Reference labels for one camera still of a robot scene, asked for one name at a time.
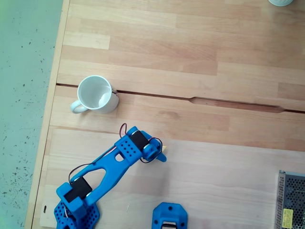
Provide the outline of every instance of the blue bracket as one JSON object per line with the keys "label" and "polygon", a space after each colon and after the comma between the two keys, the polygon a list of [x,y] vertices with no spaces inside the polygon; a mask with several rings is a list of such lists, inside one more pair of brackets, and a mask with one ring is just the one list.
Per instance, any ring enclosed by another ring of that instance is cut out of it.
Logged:
{"label": "blue bracket", "polygon": [[[61,199],[61,202],[56,207],[57,209],[54,210],[58,229],[61,229],[61,226],[63,225],[65,225],[63,229],[93,228],[100,217],[96,202],[119,182],[130,166],[136,163],[140,158],[147,161],[153,161],[154,159],[158,159],[162,162],[166,161],[166,156],[162,153],[162,144],[145,131],[141,131],[141,133],[142,135],[139,134],[137,127],[132,127],[125,136],[114,144],[113,147],[74,175],[70,180],[70,183],[66,182],[56,190],[57,195]],[[132,141],[132,138],[134,137],[133,134],[135,134],[134,136],[140,135],[142,140],[145,139],[144,142],[147,144],[145,143],[146,145],[139,149]],[[117,161],[115,159],[118,154],[122,156],[122,161]],[[104,169],[106,171],[101,183],[91,192],[88,194],[86,193],[87,195],[83,198],[77,196],[73,200],[68,201],[65,196],[73,189],[71,183],[97,169]],[[94,220],[89,220],[90,215],[92,215],[91,217],[94,215],[90,212],[92,210],[97,213]],[[88,223],[84,227],[84,219],[86,219],[85,221],[88,220],[88,222],[91,222],[91,224]]]}
{"label": "blue bracket", "polygon": [[180,204],[163,202],[153,210],[152,229],[162,229],[164,226],[187,229],[187,213]]}

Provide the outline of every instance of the wooden table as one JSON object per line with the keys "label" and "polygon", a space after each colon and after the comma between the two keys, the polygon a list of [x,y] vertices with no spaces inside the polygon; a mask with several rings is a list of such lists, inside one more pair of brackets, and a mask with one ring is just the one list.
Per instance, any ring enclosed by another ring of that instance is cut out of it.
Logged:
{"label": "wooden table", "polygon": [[[68,139],[117,134],[127,122],[177,145],[304,151],[304,38],[301,0],[283,8],[267,0],[64,0],[25,227],[40,228],[46,176],[56,171],[52,136],[61,131]],[[109,79],[120,104],[110,114],[72,114],[76,87],[92,74]],[[246,172],[247,154],[235,150]],[[290,169],[305,162],[278,150],[260,151],[273,163],[258,169],[277,165],[268,182],[283,158]]]}

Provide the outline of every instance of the speckled floor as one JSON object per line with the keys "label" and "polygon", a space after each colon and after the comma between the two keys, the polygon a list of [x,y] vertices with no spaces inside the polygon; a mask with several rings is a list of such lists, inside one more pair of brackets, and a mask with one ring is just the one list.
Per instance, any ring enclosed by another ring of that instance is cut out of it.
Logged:
{"label": "speckled floor", "polygon": [[0,0],[0,228],[23,228],[62,0]]}

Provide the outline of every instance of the blue robotic arm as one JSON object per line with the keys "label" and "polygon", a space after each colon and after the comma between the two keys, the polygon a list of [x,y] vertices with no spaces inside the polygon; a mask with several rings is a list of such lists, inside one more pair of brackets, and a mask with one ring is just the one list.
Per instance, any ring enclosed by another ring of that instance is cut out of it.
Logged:
{"label": "blue robotic arm", "polygon": [[[118,154],[122,156],[122,161],[116,160]],[[135,126],[131,128],[113,147],[56,190],[61,199],[54,210],[57,229],[93,228],[100,216],[96,202],[119,182],[135,162],[148,163],[154,159],[166,161],[162,142]],[[97,169],[104,169],[106,174],[93,190],[83,176]]]}

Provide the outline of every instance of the white cup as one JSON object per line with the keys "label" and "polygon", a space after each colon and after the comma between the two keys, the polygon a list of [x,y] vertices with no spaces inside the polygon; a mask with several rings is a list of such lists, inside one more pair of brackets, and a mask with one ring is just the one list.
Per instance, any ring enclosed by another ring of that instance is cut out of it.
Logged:
{"label": "white cup", "polygon": [[71,104],[71,111],[75,114],[92,110],[100,113],[113,111],[118,103],[118,92],[104,77],[88,76],[83,79],[77,89],[78,100]]}
{"label": "white cup", "polygon": [[293,0],[269,0],[269,2],[275,6],[287,6],[293,2]]}

